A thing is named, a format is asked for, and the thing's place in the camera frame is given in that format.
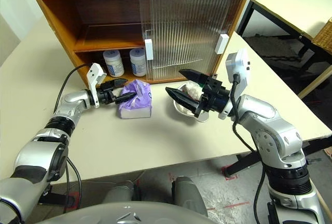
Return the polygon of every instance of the wooden cabinet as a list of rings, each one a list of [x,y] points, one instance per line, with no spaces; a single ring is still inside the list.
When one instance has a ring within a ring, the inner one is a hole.
[[[129,81],[181,80],[178,70],[214,73],[220,34],[232,35],[246,0],[37,0],[74,66],[105,65],[104,50],[120,50]],[[147,74],[135,77],[129,51],[150,41]],[[86,83],[88,68],[79,73]]]

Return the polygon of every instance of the gray floor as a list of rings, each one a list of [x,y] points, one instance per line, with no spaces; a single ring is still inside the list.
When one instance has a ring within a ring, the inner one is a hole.
[[[291,47],[297,52],[301,44],[296,41],[289,41]],[[310,51],[301,62],[290,62],[293,66],[300,67],[310,56]],[[315,64],[310,68],[310,72],[319,73],[327,66],[326,63]],[[305,85],[297,82],[288,82],[289,86],[298,93]],[[330,107],[332,97],[332,83],[324,89],[317,89],[311,96],[321,101],[318,105],[308,106],[311,110],[332,128],[332,114]],[[304,99],[310,101],[310,95]],[[311,178],[317,186],[319,192],[325,199],[327,205],[332,209],[332,162],[323,152],[317,152],[307,157],[315,161],[309,165]],[[200,161],[186,164],[162,167],[148,170],[137,182],[142,189],[143,200],[171,202],[171,182],[177,176],[190,177],[204,199],[208,209],[209,217],[216,223],[255,223],[253,215],[253,199],[261,174],[261,165],[257,164],[251,168],[239,172],[234,179],[228,180],[221,173],[223,166],[236,162],[236,156],[228,156],[208,161]],[[110,176],[85,181],[83,183],[82,207],[96,205],[102,202],[106,192],[114,186],[116,182],[123,180],[134,180],[140,172],[126,175]],[[64,193],[64,185],[56,185],[55,192]],[[72,183],[72,191],[77,191],[77,184]],[[258,200],[258,216],[260,222],[268,223],[267,207],[269,201],[266,181]],[[48,219],[62,213],[61,207],[36,206],[27,224],[36,223],[43,219]]]

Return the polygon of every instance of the purple bag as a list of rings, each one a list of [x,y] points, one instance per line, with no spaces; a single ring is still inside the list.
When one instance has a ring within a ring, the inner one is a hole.
[[[137,95],[120,104],[119,111],[122,119],[151,117],[152,95],[149,83],[134,80],[123,87],[122,93],[136,92]]]

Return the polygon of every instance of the white jar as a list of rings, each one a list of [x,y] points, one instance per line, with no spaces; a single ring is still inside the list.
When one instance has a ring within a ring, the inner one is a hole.
[[[109,75],[112,77],[120,77],[124,74],[122,59],[119,50],[105,50],[103,52]]]
[[[130,62],[133,74],[135,76],[146,75],[146,64],[145,64],[145,52],[144,49],[132,49],[130,50]]]

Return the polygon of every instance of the black cable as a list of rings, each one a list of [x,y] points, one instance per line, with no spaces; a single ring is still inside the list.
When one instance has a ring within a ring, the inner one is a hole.
[[[77,176],[77,180],[78,180],[78,204],[77,204],[77,209],[80,208],[81,206],[81,202],[82,202],[82,180],[81,177],[79,175],[78,169],[75,167],[75,165],[73,164],[73,162],[70,160],[70,158],[67,158],[67,162],[69,163],[69,165],[73,168],[76,176]]]
[[[258,201],[260,189],[263,186],[264,179],[265,179],[265,168],[264,168],[264,164],[262,163],[261,177],[260,177],[260,181],[259,181],[259,184],[258,184],[258,187],[256,190],[255,198],[254,198],[254,216],[255,216],[255,220],[256,220],[257,224],[260,224],[258,215],[257,215],[257,201]]]
[[[238,113],[238,107],[237,107],[237,104],[235,102],[235,97],[234,97],[234,94],[235,94],[235,89],[237,88],[237,85],[238,85],[238,74],[235,74],[234,75],[234,80],[233,80],[233,85],[232,85],[232,89],[230,91],[230,101],[233,105],[233,112],[235,114],[235,121],[233,123],[233,126],[232,126],[232,129],[233,129],[233,132],[234,134],[236,135],[236,137],[239,138],[239,140],[251,151],[251,152],[255,152],[255,150],[253,148],[251,148],[251,146],[249,144],[247,144],[244,139],[240,136],[240,134],[237,132],[236,130],[236,126],[237,124],[239,123],[239,113]]]
[[[69,198],[69,171],[68,171],[68,164],[66,163],[66,180],[67,180],[67,191],[66,191],[66,200],[64,202],[63,213],[67,212],[68,207],[68,198]]]
[[[73,72],[75,72],[76,70],[80,69],[81,67],[91,66],[91,65],[92,65],[92,63],[85,63],[85,64],[82,64],[82,65],[79,65],[78,67],[74,68],[72,71],[69,72],[69,74],[68,74],[67,77],[65,78],[65,80],[64,80],[64,82],[63,82],[63,84],[62,84],[62,87],[61,87],[61,89],[60,89],[60,92],[59,92],[59,94],[58,94],[58,98],[57,98],[56,105],[55,105],[55,107],[54,107],[54,111],[53,111],[53,113],[55,113],[56,110],[57,110],[57,108],[58,108],[58,104],[59,104],[59,101],[60,101],[60,98],[61,98],[61,95],[62,95],[62,91],[63,91],[64,87],[66,86],[66,83],[67,83],[69,77],[73,74]]]

